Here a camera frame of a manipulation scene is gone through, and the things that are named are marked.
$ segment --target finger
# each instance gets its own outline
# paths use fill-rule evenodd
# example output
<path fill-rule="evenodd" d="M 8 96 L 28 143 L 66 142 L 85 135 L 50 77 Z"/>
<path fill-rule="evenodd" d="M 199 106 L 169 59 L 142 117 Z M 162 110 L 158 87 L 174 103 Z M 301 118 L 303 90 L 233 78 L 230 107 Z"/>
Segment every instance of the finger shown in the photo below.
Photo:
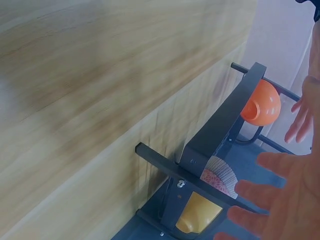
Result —
<path fill-rule="evenodd" d="M 299 101 L 297 101 L 295 104 L 293 104 L 292 108 L 291 108 L 291 112 L 294 113 L 295 111 L 297 111 L 301 105 L 302 105 L 303 99 L 300 98 Z"/>
<path fill-rule="evenodd" d="M 275 198 L 280 194 L 281 189 L 270 185 L 240 180 L 235 185 L 235 192 L 259 208 L 269 211 Z"/>
<path fill-rule="evenodd" d="M 232 222 L 243 227 L 257 237 L 262 235 L 268 221 L 267 215 L 253 213 L 238 206 L 232 206 L 229 209 L 227 216 Z"/>
<path fill-rule="evenodd" d="M 313 115 L 311 111 L 308 111 L 305 116 L 304 123 L 301 125 L 298 133 L 296 134 L 295 141 L 297 143 L 301 143 L 305 139 L 307 133 L 312 128 L 312 125 L 313 125 Z"/>
<path fill-rule="evenodd" d="M 313 114 L 312 153 L 320 155 L 320 81 L 313 76 L 307 76 L 303 82 L 302 94 Z"/>
<path fill-rule="evenodd" d="M 263 152 L 257 157 L 257 163 L 282 178 L 287 178 L 296 160 L 295 155 L 287 153 Z"/>
<path fill-rule="evenodd" d="M 224 232 L 218 232 L 216 235 L 214 235 L 213 240 L 237 240 L 237 239 Z"/>
<path fill-rule="evenodd" d="M 306 115 L 307 115 L 308 107 L 306 104 L 302 104 L 300 107 L 300 110 L 295 117 L 293 123 L 291 124 L 288 132 L 285 134 L 284 141 L 286 143 L 290 143 L 292 139 L 297 134 L 298 130 L 300 129 L 301 125 L 305 121 Z"/>

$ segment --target gray floor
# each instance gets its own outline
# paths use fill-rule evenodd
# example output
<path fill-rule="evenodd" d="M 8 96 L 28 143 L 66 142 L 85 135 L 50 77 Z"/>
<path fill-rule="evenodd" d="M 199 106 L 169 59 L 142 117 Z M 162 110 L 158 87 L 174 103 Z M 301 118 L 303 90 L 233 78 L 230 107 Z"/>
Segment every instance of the gray floor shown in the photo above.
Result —
<path fill-rule="evenodd" d="M 263 150 L 255 144 L 249 146 L 233 145 L 227 157 L 224 159 L 234 171 L 238 180 L 246 179 L 258 184 L 271 184 L 275 187 L 283 187 L 285 181 L 274 175 L 272 172 L 255 164 L 257 155 Z M 153 196 L 144 208 L 150 213 L 156 211 L 159 206 L 159 199 L 161 198 L 161 190 Z M 238 197 L 240 202 L 243 202 L 253 209 L 257 209 L 255 205 Z M 257 238 L 236 226 L 228 219 L 222 222 L 217 227 L 212 235 L 207 240 L 212 240 L 215 233 L 226 232 L 240 240 L 256 240 Z M 173 240 L 170 236 L 160 236 L 159 230 L 155 229 L 147 222 L 134 216 L 126 226 L 112 239 L 112 240 Z"/>

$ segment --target metal bar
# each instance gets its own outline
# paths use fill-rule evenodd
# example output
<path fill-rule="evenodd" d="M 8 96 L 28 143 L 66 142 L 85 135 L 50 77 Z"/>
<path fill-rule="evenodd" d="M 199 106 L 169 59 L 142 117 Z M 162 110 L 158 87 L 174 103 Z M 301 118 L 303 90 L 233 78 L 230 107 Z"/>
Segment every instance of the metal bar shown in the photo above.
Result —
<path fill-rule="evenodd" d="M 231 64 L 231 68 L 233 68 L 243 74 L 246 74 L 249 71 L 247 68 L 245 68 L 239 64 L 236 64 L 234 62 Z M 292 91 L 289 91 L 288 89 L 284 88 L 283 86 L 275 83 L 274 81 L 271 81 L 270 79 L 268 79 L 266 77 L 262 77 L 262 79 L 271 83 L 279 94 L 283 94 L 296 102 L 298 102 L 300 100 L 300 97 L 298 95 L 294 94 Z"/>
<path fill-rule="evenodd" d="M 274 149 L 278 150 L 281 153 L 288 153 L 294 155 L 293 152 L 289 151 L 288 149 L 284 148 L 280 144 L 272 141 L 270 138 L 267 138 L 266 136 L 259 135 L 258 139 L 264 142 L 265 144 L 268 144 L 269 146 L 273 147 Z"/>
<path fill-rule="evenodd" d="M 160 231 L 159 234 L 164 233 L 164 234 L 174 238 L 175 240 L 185 240 L 183 238 L 177 238 L 175 235 L 173 235 L 173 233 L 170 231 L 170 229 L 163 226 L 159 221 L 156 221 L 153 217 L 150 217 L 148 214 L 146 214 L 141 209 L 138 209 L 138 211 L 136 211 L 135 214 L 137 216 L 139 216 L 141 219 L 143 219 L 144 221 L 146 221 L 148 224 L 150 224 L 153 227 L 155 227 L 156 229 L 158 229 Z"/>
<path fill-rule="evenodd" d="M 230 206 L 238 206 L 256 213 L 255 210 L 251 209 L 247 205 L 233 199 L 218 189 L 215 189 L 192 173 L 166 159 L 164 156 L 160 155 L 142 142 L 135 147 L 135 152 L 170 177 L 178 180 L 185 180 L 185 184 L 188 185 L 192 191 L 217 204 L 221 208 L 228 209 Z"/>
<path fill-rule="evenodd" d="M 266 67 L 255 63 L 218 110 L 185 146 L 179 165 L 200 177 L 208 160 L 228 137 L 247 101 L 256 89 Z"/>
<path fill-rule="evenodd" d="M 239 140 L 239 139 L 235 139 L 234 143 L 235 144 L 238 144 L 238 145 L 249 145 L 249 144 L 253 144 L 255 142 L 255 140 L 258 139 L 259 135 L 261 134 L 261 131 L 264 127 L 263 126 L 259 126 L 257 131 L 255 132 L 254 136 L 250 139 L 250 140 L 247 140 L 247 141 L 242 141 L 242 140 Z"/>
<path fill-rule="evenodd" d="M 184 187 L 177 187 L 179 181 L 180 178 L 174 178 L 160 221 L 162 225 L 170 230 L 175 228 L 193 192 L 189 184 Z"/>

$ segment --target bolt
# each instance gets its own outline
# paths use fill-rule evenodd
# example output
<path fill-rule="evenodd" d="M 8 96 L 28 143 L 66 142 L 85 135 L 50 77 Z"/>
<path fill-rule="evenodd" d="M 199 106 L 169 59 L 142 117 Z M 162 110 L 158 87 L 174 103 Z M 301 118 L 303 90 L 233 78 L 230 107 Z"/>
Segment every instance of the bolt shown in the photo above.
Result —
<path fill-rule="evenodd" d="M 179 182 L 178 182 L 178 184 L 177 184 L 176 186 L 181 189 L 181 188 L 184 187 L 184 185 L 186 185 L 186 181 L 180 179 Z"/>

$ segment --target light wood grain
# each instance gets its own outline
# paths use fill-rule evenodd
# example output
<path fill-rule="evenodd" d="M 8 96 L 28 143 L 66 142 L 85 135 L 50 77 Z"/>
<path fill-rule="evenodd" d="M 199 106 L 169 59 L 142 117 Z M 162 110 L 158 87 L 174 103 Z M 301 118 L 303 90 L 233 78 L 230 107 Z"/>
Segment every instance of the light wood grain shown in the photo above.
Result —
<path fill-rule="evenodd" d="M 164 176 L 134 153 L 143 141 L 172 159 L 235 87 L 244 46 L 196 77 L 32 209 L 2 239 L 110 239 Z"/>
<path fill-rule="evenodd" d="M 212 88 L 227 79 L 217 76 L 238 55 L 223 57 L 246 41 L 255 6 L 0 0 L 0 236 L 24 239 L 24 230 L 34 230 L 39 239 L 81 239 L 102 231 L 101 239 L 110 238 L 157 187 L 151 182 L 135 201 L 157 172 L 137 165 L 134 144 L 145 140 L 172 153 L 194 132 L 188 124 L 202 124 L 210 86 L 195 85 L 179 98 L 177 91 L 212 65 Z M 215 98 L 226 97 L 223 86 Z M 91 172 L 98 162 L 105 165 Z M 67 187 L 80 174 L 81 184 Z M 43 206 L 49 215 L 40 214 Z"/>

